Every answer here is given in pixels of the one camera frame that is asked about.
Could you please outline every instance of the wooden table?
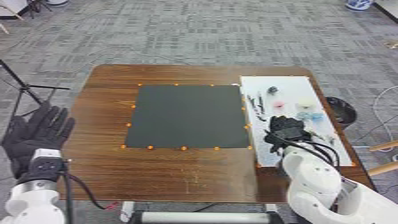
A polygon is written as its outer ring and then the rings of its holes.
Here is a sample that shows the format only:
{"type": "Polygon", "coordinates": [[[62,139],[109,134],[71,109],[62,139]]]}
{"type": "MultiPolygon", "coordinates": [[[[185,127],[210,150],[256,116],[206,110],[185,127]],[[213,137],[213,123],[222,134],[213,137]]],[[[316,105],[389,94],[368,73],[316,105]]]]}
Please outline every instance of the wooden table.
{"type": "MultiPolygon", "coordinates": [[[[355,167],[343,175],[371,187],[366,171],[331,116],[309,70],[300,67],[101,65],[93,71],[73,106],[77,128],[66,145],[71,173],[100,200],[277,203],[288,179],[276,168],[256,168],[254,150],[123,149],[139,85],[229,85],[240,76],[308,76],[355,167]]],[[[82,190],[77,199],[87,199],[82,190]]]]}

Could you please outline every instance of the gray carpet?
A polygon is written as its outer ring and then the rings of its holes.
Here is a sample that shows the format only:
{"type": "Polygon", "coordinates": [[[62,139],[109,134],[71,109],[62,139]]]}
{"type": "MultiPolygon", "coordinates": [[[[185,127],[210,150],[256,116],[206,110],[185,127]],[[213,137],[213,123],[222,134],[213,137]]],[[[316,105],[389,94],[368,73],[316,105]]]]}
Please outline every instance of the gray carpet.
{"type": "MultiPolygon", "coordinates": [[[[373,7],[352,12],[339,0],[75,0],[53,13],[43,10],[34,20],[29,15],[25,18],[25,22],[2,21],[11,35],[0,33],[0,57],[30,83],[71,87],[73,91],[57,93],[53,104],[73,105],[93,67],[105,63],[299,65],[313,71],[325,95],[343,98],[357,108],[350,140],[379,125],[373,98],[398,85],[398,51],[384,46],[398,39],[398,25],[373,7]]],[[[4,72],[0,77],[11,81],[4,72]]],[[[398,114],[396,94],[393,91],[380,100],[384,120],[398,114]]],[[[16,90],[0,82],[2,130],[14,97],[16,90]]],[[[27,99],[21,110],[30,108],[27,99]]],[[[396,136],[396,120],[389,127],[396,136]]],[[[380,128],[355,145],[387,140],[380,128]]],[[[357,152],[366,168],[398,153],[357,152]]],[[[2,179],[11,175],[4,152],[0,160],[2,179]]],[[[373,180],[386,191],[398,183],[398,172],[373,180]]],[[[11,185],[11,179],[0,182],[0,204],[11,185]]],[[[398,188],[386,196],[398,202],[398,188]]],[[[146,205],[149,210],[194,210],[199,206],[146,205]]],[[[263,206],[224,205],[210,211],[217,209],[261,211],[263,206]]],[[[78,223],[117,223],[117,212],[101,212],[80,202],[78,223]]]]}

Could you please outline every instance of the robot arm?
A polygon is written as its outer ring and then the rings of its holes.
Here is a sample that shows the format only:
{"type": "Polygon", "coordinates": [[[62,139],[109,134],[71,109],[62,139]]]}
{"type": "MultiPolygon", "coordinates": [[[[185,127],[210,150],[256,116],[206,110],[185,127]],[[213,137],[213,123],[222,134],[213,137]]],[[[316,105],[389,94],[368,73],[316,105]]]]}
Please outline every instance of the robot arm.
{"type": "Polygon", "coordinates": [[[66,218],[55,207],[57,181],[66,171],[61,149],[75,126],[68,111],[45,102],[30,120],[14,117],[5,131],[2,146],[11,160],[18,184],[5,203],[9,217],[0,224],[64,224],[66,218]]]}
{"type": "Polygon", "coordinates": [[[300,139],[302,124],[290,119],[274,119],[276,121],[283,122],[277,130],[270,130],[265,140],[276,142],[279,148],[284,148],[281,162],[292,179],[288,204],[293,211],[313,224],[395,223],[398,205],[361,183],[341,177],[334,166],[315,156],[313,145],[300,141],[293,143],[293,146],[283,145],[292,138],[300,139]]]}
{"type": "MultiPolygon", "coordinates": [[[[59,150],[37,149],[29,170],[30,178],[52,177],[62,170],[62,157],[59,150]]],[[[18,184],[11,191],[5,210],[11,214],[0,224],[64,224],[66,218],[55,207],[59,201],[57,182],[48,178],[37,178],[18,184]]]]}

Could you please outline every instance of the pink object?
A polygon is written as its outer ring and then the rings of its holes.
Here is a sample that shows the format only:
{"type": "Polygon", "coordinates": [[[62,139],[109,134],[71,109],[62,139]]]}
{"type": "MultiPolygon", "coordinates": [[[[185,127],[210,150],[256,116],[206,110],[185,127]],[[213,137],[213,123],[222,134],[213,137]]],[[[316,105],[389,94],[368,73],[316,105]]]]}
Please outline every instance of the pink object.
{"type": "Polygon", "coordinates": [[[283,101],[277,101],[277,102],[274,103],[274,107],[281,109],[283,106],[284,106],[284,102],[283,102],[283,101]]]}

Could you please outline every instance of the white paper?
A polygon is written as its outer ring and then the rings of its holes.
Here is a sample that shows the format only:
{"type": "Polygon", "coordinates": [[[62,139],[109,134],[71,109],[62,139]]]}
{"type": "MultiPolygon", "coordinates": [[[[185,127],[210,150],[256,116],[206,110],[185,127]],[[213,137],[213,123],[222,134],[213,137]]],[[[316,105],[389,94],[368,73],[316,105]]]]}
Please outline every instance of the white paper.
{"type": "Polygon", "coordinates": [[[252,144],[258,154],[258,163],[263,167],[274,167],[276,163],[281,161],[277,154],[270,153],[272,145],[263,141],[265,130],[268,130],[268,121],[272,116],[286,116],[297,118],[299,112],[322,113],[324,118],[318,121],[311,119],[304,121],[306,130],[311,130],[325,139],[313,137],[313,140],[329,145],[338,154],[341,166],[352,166],[350,156],[345,150],[343,142],[336,134],[332,122],[322,107],[320,99],[313,90],[309,83],[309,78],[306,76],[242,76],[242,94],[245,96],[245,108],[249,114],[251,122],[251,135],[252,135],[252,144]],[[268,88],[277,87],[277,93],[272,95],[267,93],[268,88]],[[251,101],[247,95],[256,99],[258,104],[258,94],[263,97],[263,106],[265,106],[265,118],[267,122],[261,122],[258,115],[252,109],[251,101]],[[276,108],[276,103],[284,103],[283,108],[276,108]],[[311,103],[311,108],[302,109],[302,102],[311,103]]]}

